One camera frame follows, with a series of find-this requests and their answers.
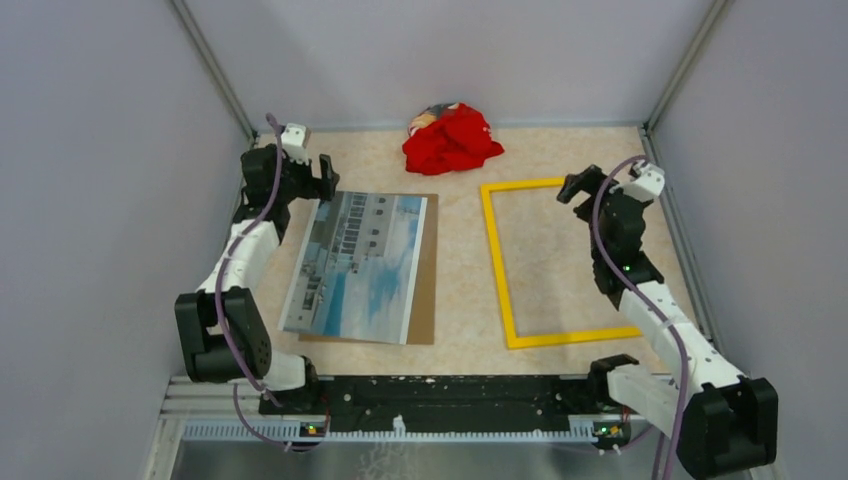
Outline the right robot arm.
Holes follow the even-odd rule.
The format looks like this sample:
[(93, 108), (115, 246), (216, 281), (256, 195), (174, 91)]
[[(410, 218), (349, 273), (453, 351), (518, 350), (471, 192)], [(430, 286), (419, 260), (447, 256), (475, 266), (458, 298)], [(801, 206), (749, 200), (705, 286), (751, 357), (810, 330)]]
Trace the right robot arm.
[(642, 241), (664, 172), (642, 158), (628, 166), (624, 183), (596, 165), (569, 174), (557, 199), (587, 194), (574, 213), (589, 228), (595, 284), (672, 378), (658, 380), (627, 354), (603, 358), (590, 366), (587, 400), (600, 412), (622, 405), (641, 415), (667, 439), (667, 460), (694, 479), (769, 465), (777, 457), (778, 393), (719, 353), (678, 305)]

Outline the yellow wooden photo frame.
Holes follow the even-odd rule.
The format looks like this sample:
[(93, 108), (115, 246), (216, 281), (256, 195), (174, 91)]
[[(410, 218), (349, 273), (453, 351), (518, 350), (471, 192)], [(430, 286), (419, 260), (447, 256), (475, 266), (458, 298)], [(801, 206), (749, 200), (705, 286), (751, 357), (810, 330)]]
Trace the yellow wooden photo frame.
[(483, 218), (492, 260), (496, 294), (501, 313), (501, 322), (503, 325), (505, 342), (507, 348), (510, 350), (624, 340), (641, 336), (641, 331), (636, 327), (613, 327), (531, 336), (518, 335), (492, 196), (494, 193), (554, 188), (561, 187), (562, 185), (563, 181), (559, 178), (540, 178), (484, 183), (480, 186)]

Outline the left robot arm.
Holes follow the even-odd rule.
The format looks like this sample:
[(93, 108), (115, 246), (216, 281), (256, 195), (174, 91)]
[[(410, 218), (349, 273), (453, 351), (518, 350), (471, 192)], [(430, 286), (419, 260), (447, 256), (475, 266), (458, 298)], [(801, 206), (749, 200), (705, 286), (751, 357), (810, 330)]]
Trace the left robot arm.
[(319, 404), (313, 363), (276, 350), (253, 294), (280, 246), (296, 199), (331, 200), (340, 180), (332, 159), (296, 162), (291, 147), (268, 144), (240, 157), (244, 185), (225, 247), (199, 287), (179, 295), (174, 312), (186, 372), (194, 382), (244, 378), (263, 400), (297, 413)]

